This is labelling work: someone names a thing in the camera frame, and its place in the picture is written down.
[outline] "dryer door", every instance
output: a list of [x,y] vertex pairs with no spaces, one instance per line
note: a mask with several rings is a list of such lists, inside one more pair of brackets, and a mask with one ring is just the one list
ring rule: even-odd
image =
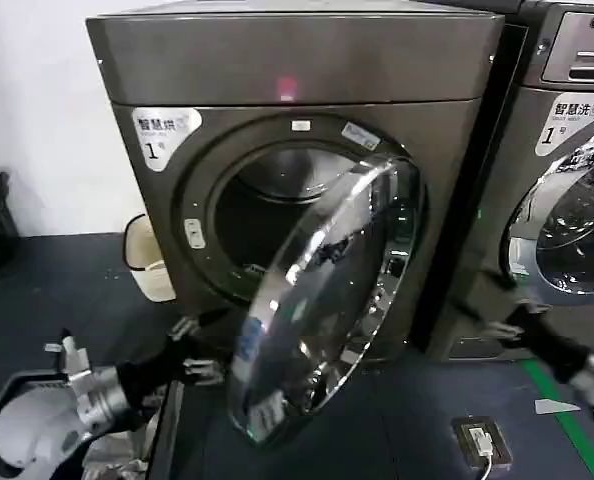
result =
[[510,224],[506,252],[533,300],[594,303],[594,136],[537,180]]
[[424,192],[407,158],[375,155],[298,221],[264,275],[232,364],[232,417],[254,442],[319,410],[353,372],[419,243]]

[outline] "dark gray floor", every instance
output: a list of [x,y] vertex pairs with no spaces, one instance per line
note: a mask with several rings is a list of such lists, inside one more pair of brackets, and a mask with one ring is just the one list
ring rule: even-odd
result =
[[[19,370],[50,367],[42,346],[62,327],[107,364],[152,352],[177,318],[173,305],[141,295],[121,263],[119,236],[24,240],[0,272],[0,389]],[[223,390],[186,389],[168,478],[470,480],[479,472],[450,429],[465,415],[492,416],[509,444],[512,465],[491,478],[591,478],[556,419],[535,415],[537,398],[516,364],[433,364],[410,351],[354,375],[294,442],[259,450],[230,425]],[[573,415],[594,445],[586,412]]]
[[[465,464],[450,422],[483,415],[513,457],[490,478],[592,479],[555,417],[535,414],[539,398],[516,364],[433,364],[409,351],[355,375],[290,443],[264,450],[232,428],[223,391],[186,388],[170,474],[153,478],[471,480],[479,471]],[[594,445],[586,412],[573,415]]]

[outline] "white cable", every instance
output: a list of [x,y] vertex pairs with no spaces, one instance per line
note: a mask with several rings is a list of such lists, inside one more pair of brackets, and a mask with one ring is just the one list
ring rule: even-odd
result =
[[484,471],[484,474],[481,476],[481,478],[479,480],[486,480],[488,478],[488,476],[490,475],[490,471],[492,469],[493,469],[493,456],[486,455],[486,470]]
[[493,454],[495,451],[493,446],[493,438],[490,436],[490,433],[485,432],[481,427],[471,428],[469,429],[469,433],[471,437],[473,437],[473,441],[475,442],[479,456],[486,457],[486,470],[479,479],[486,480],[493,468]]

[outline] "dryer top panel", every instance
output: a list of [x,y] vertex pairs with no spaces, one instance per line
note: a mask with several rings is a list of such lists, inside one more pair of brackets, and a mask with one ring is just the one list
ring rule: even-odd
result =
[[401,12],[465,12],[464,9],[431,5],[410,0],[184,0],[152,7],[128,10],[115,15],[170,15],[187,13],[252,13],[275,15],[278,13],[303,13],[329,15],[331,12],[361,14],[379,12],[381,14]]
[[111,100],[193,106],[477,98],[502,23],[395,0],[180,2],[87,22]]

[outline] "open door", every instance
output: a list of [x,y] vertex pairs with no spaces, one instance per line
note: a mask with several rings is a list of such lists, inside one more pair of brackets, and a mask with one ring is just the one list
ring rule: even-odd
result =
[[229,385],[231,415],[255,443],[322,408],[370,347],[423,222],[410,158],[374,155],[314,202],[251,304]]

